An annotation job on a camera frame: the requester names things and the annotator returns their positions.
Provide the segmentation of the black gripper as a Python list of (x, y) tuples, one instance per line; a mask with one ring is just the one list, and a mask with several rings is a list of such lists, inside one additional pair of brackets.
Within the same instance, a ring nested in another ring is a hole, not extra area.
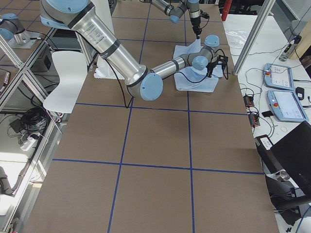
[(190, 21), (192, 24), (192, 29), (197, 39), (201, 38), (202, 33), (202, 28), (200, 26), (201, 18), (209, 20), (209, 14), (203, 11), (190, 12)]
[(224, 74), (227, 68), (228, 57), (218, 55), (214, 62), (210, 62), (207, 66), (207, 77), (211, 78), (212, 74)]

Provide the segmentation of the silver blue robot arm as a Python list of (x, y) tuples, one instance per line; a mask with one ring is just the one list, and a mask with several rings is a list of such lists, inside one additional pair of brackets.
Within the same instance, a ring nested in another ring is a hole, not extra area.
[(80, 34), (125, 78), (128, 93), (146, 101), (156, 100), (162, 93), (163, 80), (186, 67), (206, 68), (206, 76), (211, 77), (217, 65), (222, 65), (223, 69), (227, 66), (228, 57), (218, 54), (217, 45), (206, 40), (198, 52), (181, 54), (149, 69), (139, 64), (124, 48), (96, 14), (95, 5), (90, 0), (42, 0), (40, 17), (46, 26)]
[(173, 7), (171, 4), (164, 0), (151, 0), (150, 4), (162, 11), (170, 18), (170, 21), (176, 24), (186, 11), (189, 12), (192, 29), (199, 39), (202, 33), (201, 18), (209, 19), (209, 15), (200, 9), (198, 0), (181, 0), (177, 7)]

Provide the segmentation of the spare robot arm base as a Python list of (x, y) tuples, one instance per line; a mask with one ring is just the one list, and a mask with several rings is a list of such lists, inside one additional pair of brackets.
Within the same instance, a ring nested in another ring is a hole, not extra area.
[(0, 35), (14, 49), (31, 49), (34, 41), (17, 15), (7, 13), (0, 16)]

